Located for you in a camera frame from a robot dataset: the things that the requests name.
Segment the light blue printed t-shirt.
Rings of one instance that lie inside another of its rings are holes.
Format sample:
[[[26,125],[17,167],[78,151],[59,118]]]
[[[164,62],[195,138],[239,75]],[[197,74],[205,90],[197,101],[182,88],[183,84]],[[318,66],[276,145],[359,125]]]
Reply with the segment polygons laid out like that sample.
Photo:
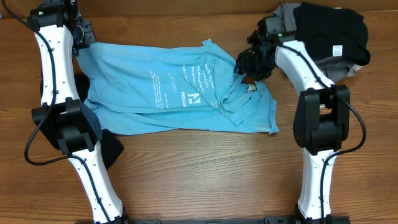
[[[77,60],[90,80],[85,104],[112,133],[279,130],[265,84],[243,83],[234,58],[211,40],[173,49],[97,42]]]

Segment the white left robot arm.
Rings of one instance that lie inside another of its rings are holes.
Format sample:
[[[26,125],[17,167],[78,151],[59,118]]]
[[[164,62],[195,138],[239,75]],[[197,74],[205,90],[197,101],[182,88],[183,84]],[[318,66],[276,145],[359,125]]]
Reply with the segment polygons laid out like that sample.
[[[128,223],[103,162],[100,121],[80,100],[73,73],[72,57],[96,42],[91,22],[81,18],[76,1],[44,1],[27,21],[42,64],[41,106],[32,110],[35,130],[74,166],[90,201],[93,223]]]

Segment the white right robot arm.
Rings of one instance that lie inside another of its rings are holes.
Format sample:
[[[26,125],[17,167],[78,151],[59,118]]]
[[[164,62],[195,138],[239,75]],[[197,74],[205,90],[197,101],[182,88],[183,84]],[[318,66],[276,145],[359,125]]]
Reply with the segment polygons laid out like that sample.
[[[349,223],[333,216],[331,176],[335,153],[348,137],[350,93],[335,86],[317,67],[305,44],[286,32],[276,16],[264,17],[247,38],[250,48],[238,55],[234,71],[250,85],[270,77],[279,67],[299,95],[293,133],[303,154],[302,189],[293,217],[267,217],[266,223]]]

